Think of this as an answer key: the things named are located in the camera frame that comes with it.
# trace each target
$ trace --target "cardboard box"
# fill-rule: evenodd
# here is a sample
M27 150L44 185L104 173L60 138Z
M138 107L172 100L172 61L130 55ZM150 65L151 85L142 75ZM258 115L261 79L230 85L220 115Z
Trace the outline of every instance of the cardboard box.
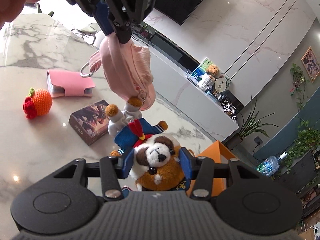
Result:
M107 106L108 103L101 100L70 115L69 124L87 145L108 133L109 119L105 111Z
M313 227L299 235L302 240L315 240L315 233Z
M306 228L310 228L311 226L314 226L316 223L320 222L320 208L307 216L303 222L305 223Z

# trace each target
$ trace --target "red scarf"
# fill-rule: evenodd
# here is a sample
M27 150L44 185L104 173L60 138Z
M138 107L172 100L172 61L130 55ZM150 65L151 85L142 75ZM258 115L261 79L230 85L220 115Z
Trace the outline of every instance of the red scarf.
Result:
M145 140L149 139L153 134L144 134L142 130L141 123L138 119L134 120L133 122L130 122L128 124L129 129L131 132L139 137L139 140L134 144L134 148L141 145Z

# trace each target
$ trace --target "white plush leg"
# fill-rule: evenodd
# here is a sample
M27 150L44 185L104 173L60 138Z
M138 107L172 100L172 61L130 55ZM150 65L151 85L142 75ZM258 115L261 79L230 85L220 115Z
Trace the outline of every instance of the white plush leg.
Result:
M109 119L109 134L112 137L116 137L116 135L127 125L124 114L121 111L118 111L115 116L110 116Z
M132 106L129 103L126 103L124 106L124 118L125 122L128 124L129 122L133 122L135 119L142 118L141 111L138 107Z

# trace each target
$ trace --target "pink cloth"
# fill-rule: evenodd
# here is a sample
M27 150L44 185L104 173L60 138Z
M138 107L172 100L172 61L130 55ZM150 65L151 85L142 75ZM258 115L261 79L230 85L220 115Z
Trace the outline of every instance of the pink cloth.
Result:
M97 71L101 65L111 90L118 96L125 101L130 97L140 98L144 101L141 110L153 105L156 93L147 47L139 47L132 40L121 44L116 34L111 33L89 59L90 71Z

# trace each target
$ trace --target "marble table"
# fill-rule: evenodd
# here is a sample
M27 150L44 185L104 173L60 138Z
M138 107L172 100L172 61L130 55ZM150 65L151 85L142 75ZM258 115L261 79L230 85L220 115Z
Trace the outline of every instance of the marble table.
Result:
M47 88L47 69L79 71L95 51L45 14L20 15L0 30L1 240L18 233L10 215L11 202L18 193L71 160L83 157L87 162L97 162L117 149L109 135L89 147L68 125L70 113L101 99L124 106L124 101L110 90L102 69L93 76L96 88L92 98L56 98L48 115L33 120L26 119L22 110L30 87ZM159 97L143 116L154 124L165 120L167 132L196 154L212 143ZM131 179L120 183L134 187ZM101 195L98 179L90 179L88 187Z

